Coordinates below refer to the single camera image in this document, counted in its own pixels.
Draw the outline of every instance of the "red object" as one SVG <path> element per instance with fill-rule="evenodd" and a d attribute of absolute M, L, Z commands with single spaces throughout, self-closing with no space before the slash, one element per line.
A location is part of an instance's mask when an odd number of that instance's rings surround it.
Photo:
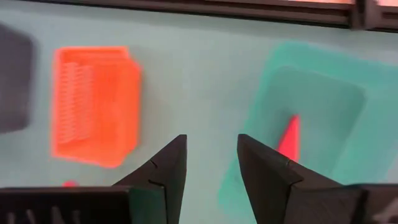
<path fill-rule="evenodd" d="M 57 50 L 52 155 L 115 168 L 139 141 L 141 68 L 126 47 Z"/>
<path fill-rule="evenodd" d="M 63 183 L 62 187 L 76 187 L 79 186 L 75 181 L 73 180 L 68 180 L 65 183 Z"/>
<path fill-rule="evenodd" d="M 292 116 L 280 140 L 278 151 L 295 162 L 300 159 L 300 117 L 298 115 Z"/>

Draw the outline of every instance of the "dark gray object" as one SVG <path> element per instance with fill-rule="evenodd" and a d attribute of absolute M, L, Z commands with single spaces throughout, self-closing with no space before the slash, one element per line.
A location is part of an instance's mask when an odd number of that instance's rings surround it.
<path fill-rule="evenodd" d="M 29 122 L 33 53 L 28 36 L 0 25 L 0 133 Z"/>

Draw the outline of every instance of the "red cone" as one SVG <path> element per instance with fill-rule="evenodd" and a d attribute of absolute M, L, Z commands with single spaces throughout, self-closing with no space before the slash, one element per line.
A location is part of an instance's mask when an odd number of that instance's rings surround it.
<path fill-rule="evenodd" d="M 300 158 L 300 117 L 292 119 L 280 140 L 278 151 L 289 159 L 297 162 Z"/>

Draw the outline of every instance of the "teal table surface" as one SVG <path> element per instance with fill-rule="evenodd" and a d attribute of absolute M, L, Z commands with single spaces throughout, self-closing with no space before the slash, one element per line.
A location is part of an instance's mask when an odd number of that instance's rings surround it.
<path fill-rule="evenodd" d="M 180 223 L 232 223 L 217 193 L 236 152 L 270 50 L 286 40 L 398 62 L 398 35 L 207 16 L 33 2 L 0 2 L 0 23 L 35 42 L 32 121 L 0 136 L 0 186 L 110 185 L 178 134 L 188 135 Z M 116 169 L 50 156 L 54 50 L 126 45 L 144 67 L 141 144 Z M 398 163 L 384 182 L 397 182 Z"/>

